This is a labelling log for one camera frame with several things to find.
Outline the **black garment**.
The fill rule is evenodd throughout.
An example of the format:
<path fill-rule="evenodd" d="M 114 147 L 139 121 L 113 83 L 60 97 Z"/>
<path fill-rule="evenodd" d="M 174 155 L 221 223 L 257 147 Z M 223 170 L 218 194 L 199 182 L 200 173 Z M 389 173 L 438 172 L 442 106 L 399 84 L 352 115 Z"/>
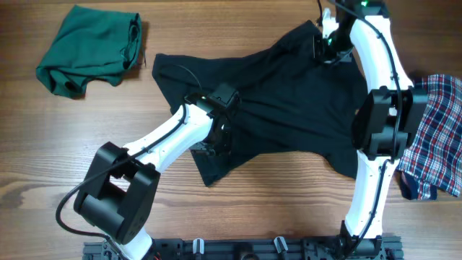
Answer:
<path fill-rule="evenodd" d="M 226 85 L 238 93 L 230 113 L 230 151 L 193 155 L 206 186 L 257 155 L 275 152 L 313 152 L 337 173 L 356 176 L 351 125 L 367 96 L 366 82 L 354 62 L 316 62 L 318 35 L 308 21 L 272 47 L 242 58 L 155 56 L 152 76 L 172 112 L 195 92 L 209 94 Z"/>

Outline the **green cloth bag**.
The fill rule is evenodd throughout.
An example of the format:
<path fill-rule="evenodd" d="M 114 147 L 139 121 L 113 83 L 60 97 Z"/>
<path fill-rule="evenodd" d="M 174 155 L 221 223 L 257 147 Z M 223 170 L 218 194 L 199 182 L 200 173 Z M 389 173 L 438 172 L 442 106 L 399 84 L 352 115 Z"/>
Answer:
<path fill-rule="evenodd" d="M 75 5 L 35 75 L 50 93 L 80 99 L 93 80 L 119 85 L 124 74 L 139 64 L 142 42 L 139 13 Z"/>

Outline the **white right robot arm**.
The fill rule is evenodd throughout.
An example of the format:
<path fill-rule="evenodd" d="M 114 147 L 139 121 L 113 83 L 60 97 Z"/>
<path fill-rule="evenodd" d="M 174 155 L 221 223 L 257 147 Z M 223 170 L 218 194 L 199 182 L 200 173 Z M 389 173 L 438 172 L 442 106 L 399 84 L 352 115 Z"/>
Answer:
<path fill-rule="evenodd" d="M 402 67 L 384 1 L 334 1 L 321 12 L 322 34 L 314 38 L 317 61 L 335 66 L 356 51 L 367 97 L 352 122 L 357 175 L 341 231 L 327 246 L 332 259 L 385 256 L 383 211 L 394 171 L 417 135 L 427 95 L 414 88 Z"/>

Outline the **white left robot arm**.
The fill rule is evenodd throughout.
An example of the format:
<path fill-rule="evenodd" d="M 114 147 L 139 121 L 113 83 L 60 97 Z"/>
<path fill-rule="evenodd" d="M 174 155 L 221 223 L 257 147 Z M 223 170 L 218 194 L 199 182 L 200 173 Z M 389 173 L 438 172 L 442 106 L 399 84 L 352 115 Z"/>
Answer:
<path fill-rule="evenodd" d="M 143 259 L 152 246 L 144 224 L 160 176 L 186 150 L 205 157 L 231 150 L 230 114 L 238 91 L 227 84 L 186 96 L 177 112 L 150 134 L 95 154 L 74 202 L 75 211 L 103 232 L 110 259 Z"/>

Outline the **plaid checkered cloth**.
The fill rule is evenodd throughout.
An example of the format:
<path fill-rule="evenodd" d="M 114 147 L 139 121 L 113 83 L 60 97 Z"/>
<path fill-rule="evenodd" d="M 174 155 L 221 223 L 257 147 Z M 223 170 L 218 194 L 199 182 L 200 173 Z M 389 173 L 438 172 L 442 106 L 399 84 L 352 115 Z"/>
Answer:
<path fill-rule="evenodd" d="M 401 195 L 408 200 L 436 200 L 437 192 L 461 195 L 461 80 L 433 74 L 415 82 L 428 96 L 413 145 L 401 158 Z"/>

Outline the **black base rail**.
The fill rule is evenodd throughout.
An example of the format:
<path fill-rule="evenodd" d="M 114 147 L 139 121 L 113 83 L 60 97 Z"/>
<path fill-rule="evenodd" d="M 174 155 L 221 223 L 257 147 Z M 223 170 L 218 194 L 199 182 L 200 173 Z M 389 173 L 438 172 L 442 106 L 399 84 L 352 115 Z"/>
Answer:
<path fill-rule="evenodd" d="M 145 259 L 340 259 L 341 242 L 335 237 L 301 239 L 181 240 L 155 239 Z M 403 260 L 401 238 L 364 239 L 350 259 Z"/>

